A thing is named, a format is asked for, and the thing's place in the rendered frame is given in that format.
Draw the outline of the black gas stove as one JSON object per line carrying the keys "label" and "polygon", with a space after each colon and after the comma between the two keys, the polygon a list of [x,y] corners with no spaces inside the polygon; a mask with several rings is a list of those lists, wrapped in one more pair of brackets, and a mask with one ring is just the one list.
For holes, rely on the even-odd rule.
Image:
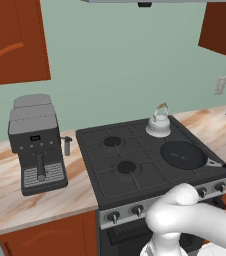
{"label": "black gas stove", "polygon": [[[207,147],[177,119],[170,119],[171,133],[156,138],[146,132],[146,119],[80,129],[76,138],[98,202],[96,211],[98,256],[140,256],[142,248],[152,237],[146,235],[128,242],[111,245],[107,230],[133,221],[145,221],[146,210],[172,187],[188,183],[196,190],[204,187],[207,192],[199,200],[223,209],[221,201],[226,193],[215,186],[224,182],[226,169],[206,168],[201,171],[172,172],[162,170],[152,153],[168,141],[188,141]],[[131,208],[142,205],[140,217]],[[106,216],[118,211],[116,224]]]}

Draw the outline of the grey range hood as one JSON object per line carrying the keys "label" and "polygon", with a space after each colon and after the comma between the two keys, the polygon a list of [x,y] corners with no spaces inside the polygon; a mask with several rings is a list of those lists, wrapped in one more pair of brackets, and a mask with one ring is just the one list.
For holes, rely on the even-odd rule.
{"label": "grey range hood", "polygon": [[151,7],[154,3],[226,3],[226,0],[81,0],[87,3],[132,3],[138,7]]}

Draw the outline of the grey coffee machine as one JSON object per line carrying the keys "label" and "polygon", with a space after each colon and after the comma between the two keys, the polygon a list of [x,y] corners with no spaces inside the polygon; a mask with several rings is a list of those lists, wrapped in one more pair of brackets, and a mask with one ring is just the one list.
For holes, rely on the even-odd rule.
{"label": "grey coffee machine", "polygon": [[12,152],[19,158],[24,196],[68,185],[63,156],[70,155],[72,138],[60,136],[56,111],[49,95],[24,95],[14,100],[8,137]]}

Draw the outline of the red-brown wall cabinet door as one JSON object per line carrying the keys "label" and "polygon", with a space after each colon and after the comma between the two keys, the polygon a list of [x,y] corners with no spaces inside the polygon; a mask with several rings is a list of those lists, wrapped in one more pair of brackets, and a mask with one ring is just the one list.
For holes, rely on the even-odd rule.
{"label": "red-brown wall cabinet door", "polygon": [[0,84],[50,79],[40,0],[0,0]]}
{"label": "red-brown wall cabinet door", "polygon": [[208,2],[198,45],[226,56],[226,2]]}

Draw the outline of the black frying pan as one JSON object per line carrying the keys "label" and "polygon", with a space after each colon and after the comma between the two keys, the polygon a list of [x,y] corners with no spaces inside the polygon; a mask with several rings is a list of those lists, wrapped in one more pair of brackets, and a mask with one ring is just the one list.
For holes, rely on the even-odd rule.
{"label": "black frying pan", "polygon": [[168,141],[152,150],[153,158],[164,171],[192,172],[206,168],[226,169],[226,162],[205,146],[188,141]]}

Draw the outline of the white wall outlet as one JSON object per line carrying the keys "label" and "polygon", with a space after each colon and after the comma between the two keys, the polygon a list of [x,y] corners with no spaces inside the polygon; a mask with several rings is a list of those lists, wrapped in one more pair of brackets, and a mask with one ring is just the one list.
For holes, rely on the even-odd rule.
{"label": "white wall outlet", "polygon": [[226,85],[226,77],[219,77],[217,79],[216,87],[214,90],[215,95],[221,95]]}

